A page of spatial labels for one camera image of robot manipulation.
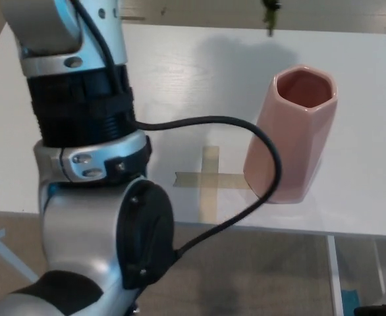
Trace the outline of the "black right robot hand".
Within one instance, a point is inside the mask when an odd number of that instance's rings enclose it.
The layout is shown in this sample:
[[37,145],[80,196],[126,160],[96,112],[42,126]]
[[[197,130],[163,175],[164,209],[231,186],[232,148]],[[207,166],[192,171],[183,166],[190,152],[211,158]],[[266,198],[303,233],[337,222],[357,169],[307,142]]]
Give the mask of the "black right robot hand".
[[354,316],[386,316],[386,305],[360,306],[354,309]]

